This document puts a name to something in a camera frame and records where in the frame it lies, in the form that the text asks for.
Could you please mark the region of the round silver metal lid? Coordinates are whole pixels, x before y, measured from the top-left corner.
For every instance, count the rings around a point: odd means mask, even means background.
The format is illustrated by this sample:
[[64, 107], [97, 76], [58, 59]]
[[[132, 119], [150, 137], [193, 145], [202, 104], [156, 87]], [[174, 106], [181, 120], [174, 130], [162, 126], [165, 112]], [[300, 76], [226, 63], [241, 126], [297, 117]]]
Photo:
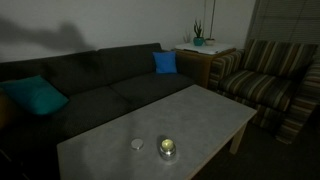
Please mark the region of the round silver metal lid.
[[144, 141], [140, 138], [135, 138], [131, 141], [131, 148], [134, 150], [140, 150], [144, 146]]

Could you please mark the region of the blue square cushion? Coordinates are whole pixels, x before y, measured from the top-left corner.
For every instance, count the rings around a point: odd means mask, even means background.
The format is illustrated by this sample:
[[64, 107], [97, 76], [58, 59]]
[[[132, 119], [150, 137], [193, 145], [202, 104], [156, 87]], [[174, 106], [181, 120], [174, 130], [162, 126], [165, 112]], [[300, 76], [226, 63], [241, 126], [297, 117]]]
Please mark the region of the blue square cushion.
[[153, 57], [156, 63], [157, 73], [176, 73], [176, 53], [170, 52], [154, 52]]

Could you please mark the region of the wooden side table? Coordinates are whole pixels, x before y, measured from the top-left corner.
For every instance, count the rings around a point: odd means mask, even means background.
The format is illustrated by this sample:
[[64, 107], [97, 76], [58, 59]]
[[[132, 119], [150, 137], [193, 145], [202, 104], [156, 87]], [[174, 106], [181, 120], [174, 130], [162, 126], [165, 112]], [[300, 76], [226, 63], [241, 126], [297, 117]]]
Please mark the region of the wooden side table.
[[235, 48], [231, 48], [217, 54], [208, 55], [176, 49], [177, 71], [193, 79], [197, 85], [206, 88], [209, 82], [212, 61], [234, 51]]

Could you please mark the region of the grey coffee table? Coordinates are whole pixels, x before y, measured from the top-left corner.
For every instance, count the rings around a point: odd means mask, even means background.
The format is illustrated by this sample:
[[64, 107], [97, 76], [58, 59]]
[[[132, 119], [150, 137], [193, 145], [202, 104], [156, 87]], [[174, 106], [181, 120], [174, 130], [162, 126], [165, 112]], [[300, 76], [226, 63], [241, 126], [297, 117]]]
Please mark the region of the grey coffee table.
[[[193, 85], [57, 145], [61, 180], [187, 180], [227, 143], [236, 153], [256, 111]], [[140, 138], [144, 146], [131, 148]], [[163, 139], [176, 146], [161, 157]]]

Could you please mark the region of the small silver metal jar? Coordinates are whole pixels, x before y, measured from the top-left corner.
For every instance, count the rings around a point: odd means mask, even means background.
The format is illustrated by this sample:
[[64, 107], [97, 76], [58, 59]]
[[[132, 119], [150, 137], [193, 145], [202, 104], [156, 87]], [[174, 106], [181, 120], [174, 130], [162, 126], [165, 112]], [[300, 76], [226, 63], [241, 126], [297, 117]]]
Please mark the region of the small silver metal jar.
[[176, 146], [173, 140], [163, 139], [159, 147], [160, 155], [165, 160], [171, 160], [176, 154]]

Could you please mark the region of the dark grey fabric sofa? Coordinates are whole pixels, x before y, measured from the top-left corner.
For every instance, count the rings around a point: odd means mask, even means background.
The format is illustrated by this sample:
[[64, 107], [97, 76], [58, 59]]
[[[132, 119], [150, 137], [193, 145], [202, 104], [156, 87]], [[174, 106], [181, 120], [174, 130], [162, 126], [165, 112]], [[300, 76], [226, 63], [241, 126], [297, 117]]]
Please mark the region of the dark grey fabric sofa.
[[68, 102], [33, 114], [3, 92], [1, 180], [60, 180], [57, 144], [194, 84], [181, 72], [160, 74], [158, 43], [0, 64], [1, 82], [40, 76]]

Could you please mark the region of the teal pot with plant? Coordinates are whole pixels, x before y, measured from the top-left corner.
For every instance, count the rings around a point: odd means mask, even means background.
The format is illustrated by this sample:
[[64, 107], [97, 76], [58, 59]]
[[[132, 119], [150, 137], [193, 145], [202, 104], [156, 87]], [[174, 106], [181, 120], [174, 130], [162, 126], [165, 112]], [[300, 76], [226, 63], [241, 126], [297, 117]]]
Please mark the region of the teal pot with plant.
[[193, 26], [193, 30], [195, 33], [195, 37], [193, 38], [193, 43], [195, 46], [202, 46], [204, 43], [204, 38], [202, 35], [202, 25], [201, 22], [199, 21], [195, 21], [194, 22], [194, 26]]

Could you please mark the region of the white board on side table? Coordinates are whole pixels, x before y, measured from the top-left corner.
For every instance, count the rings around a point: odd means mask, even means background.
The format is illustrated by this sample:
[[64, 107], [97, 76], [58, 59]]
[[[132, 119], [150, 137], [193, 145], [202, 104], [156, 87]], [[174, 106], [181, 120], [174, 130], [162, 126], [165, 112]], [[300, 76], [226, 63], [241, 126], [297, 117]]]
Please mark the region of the white board on side table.
[[201, 54], [214, 55], [228, 49], [232, 49], [232, 44], [214, 43], [212, 46], [202, 45], [195, 46], [193, 43], [180, 44], [175, 46], [178, 50], [187, 50]]

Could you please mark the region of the small white plant pot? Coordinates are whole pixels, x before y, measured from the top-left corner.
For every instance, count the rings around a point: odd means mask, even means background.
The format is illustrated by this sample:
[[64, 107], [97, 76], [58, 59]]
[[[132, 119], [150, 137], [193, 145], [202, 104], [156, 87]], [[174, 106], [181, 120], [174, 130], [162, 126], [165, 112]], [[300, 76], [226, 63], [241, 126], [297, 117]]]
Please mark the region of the small white plant pot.
[[206, 38], [206, 39], [205, 39], [205, 44], [206, 44], [207, 46], [213, 46], [214, 43], [215, 43], [215, 39], [212, 39], [212, 38]]

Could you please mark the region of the teal square cushion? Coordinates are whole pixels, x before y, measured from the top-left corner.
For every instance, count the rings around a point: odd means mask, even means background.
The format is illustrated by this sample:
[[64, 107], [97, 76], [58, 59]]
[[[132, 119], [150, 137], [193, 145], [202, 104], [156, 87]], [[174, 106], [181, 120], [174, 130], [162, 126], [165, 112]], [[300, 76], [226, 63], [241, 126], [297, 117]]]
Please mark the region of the teal square cushion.
[[1, 82], [0, 87], [22, 108], [35, 115], [49, 115], [69, 101], [40, 75]]

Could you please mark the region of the window blinds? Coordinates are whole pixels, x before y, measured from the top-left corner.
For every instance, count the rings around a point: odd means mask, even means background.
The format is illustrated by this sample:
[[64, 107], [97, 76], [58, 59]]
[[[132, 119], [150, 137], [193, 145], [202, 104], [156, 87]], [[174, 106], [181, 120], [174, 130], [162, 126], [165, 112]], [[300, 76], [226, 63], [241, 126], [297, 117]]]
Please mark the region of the window blinds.
[[320, 44], [320, 0], [257, 0], [248, 38]]

